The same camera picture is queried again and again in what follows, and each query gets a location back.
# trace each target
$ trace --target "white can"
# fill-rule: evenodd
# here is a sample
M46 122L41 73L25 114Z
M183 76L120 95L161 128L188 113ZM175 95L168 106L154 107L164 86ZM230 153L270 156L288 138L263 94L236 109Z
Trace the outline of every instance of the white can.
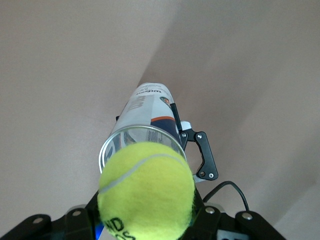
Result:
M170 104L174 99L161 83L144 83L130 97L99 154L99 168L120 149L138 142L171 147L184 159L179 131Z

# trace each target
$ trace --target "plain background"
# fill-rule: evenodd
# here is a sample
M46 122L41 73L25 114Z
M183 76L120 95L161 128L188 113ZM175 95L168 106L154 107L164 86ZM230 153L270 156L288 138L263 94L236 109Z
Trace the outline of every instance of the plain background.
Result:
M0 236L98 189L140 83L164 83L219 171L287 239L320 235L320 1L0 2ZM195 172L195 146L187 156ZM226 187L211 202L234 216Z

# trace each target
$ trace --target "yellow tennis ball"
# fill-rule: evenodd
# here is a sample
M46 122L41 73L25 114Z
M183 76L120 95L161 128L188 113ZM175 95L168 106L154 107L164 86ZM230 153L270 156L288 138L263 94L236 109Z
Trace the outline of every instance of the yellow tennis ball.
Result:
M176 240L192 218L195 183L184 158L160 143L116 152L99 181L100 218L118 240Z

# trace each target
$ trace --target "black cable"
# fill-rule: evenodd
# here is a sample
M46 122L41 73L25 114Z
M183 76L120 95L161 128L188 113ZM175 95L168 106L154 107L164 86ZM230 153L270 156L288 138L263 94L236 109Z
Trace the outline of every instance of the black cable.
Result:
M235 190L240 194L245 210L249 211L249 205L248 202L246 200L246 197L244 195L244 193L241 191L241 189L233 182L233 181L224 181L222 183L220 183L218 186L216 186L211 192L209 192L204 198L203 198L203 202L206 203L208 202L208 200L210 198L213 197L213 195L215 195L220 189L222 189L224 186L226 185L231 185L232 187L235 188Z

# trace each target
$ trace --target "bolt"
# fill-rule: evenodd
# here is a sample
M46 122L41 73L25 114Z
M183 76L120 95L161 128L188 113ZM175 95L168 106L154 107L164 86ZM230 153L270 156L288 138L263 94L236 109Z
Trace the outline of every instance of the bolt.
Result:
M81 211L77 210L72 213L72 216L76 217L76 216L79 216L80 214L81 214Z
M242 217L243 217L244 219L246 219L246 220L251 220L251 219L252 219L251 214L248 213L248 212L242 213Z
M33 224L39 224L39 223L41 223L42 221L43 221L44 219L42 218L42 217L38 217L38 218L36 218L35 220L33 220Z
M207 206L205 208L205 211L208 213L208 214L214 214L215 213L215 209L212 207L212 206Z

